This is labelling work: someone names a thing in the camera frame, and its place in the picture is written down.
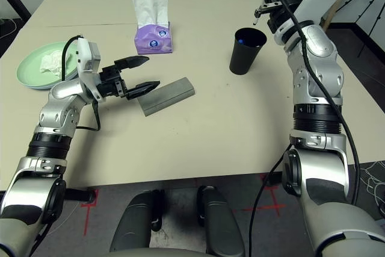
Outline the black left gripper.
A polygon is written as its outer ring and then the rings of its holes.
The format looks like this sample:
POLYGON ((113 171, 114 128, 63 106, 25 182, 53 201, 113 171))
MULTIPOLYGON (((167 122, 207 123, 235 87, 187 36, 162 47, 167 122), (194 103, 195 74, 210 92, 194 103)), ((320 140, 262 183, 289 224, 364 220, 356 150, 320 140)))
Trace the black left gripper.
POLYGON ((100 84, 97 85, 98 92, 102 97, 116 96, 126 97, 127 100, 136 99, 140 96, 148 94, 150 91, 160 85, 160 81, 143 82, 133 88, 127 90, 123 88, 124 81, 121 78, 119 69, 133 69, 141 66, 149 61, 149 57, 143 55, 136 55, 131 57, 115 60, 112 66, 103 67, 99 73, 100 84))

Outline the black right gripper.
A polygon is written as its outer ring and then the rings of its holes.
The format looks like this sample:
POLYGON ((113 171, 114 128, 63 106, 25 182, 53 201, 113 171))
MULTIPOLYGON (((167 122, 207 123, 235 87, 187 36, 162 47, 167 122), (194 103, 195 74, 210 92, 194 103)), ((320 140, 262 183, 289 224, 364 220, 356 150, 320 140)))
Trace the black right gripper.
MULTIPOLYGON (((299 5, 302 0, 285 0, 288 5, 299 5)), ((281 1, 264 0, 263 4, 255 9, 254 25, 257 25, 259 18, 263 14, 269 14, 267 21, 268 27, 272 33, 275 33, 278 28, 289 19, 289 14, 286 11, 281 1)))

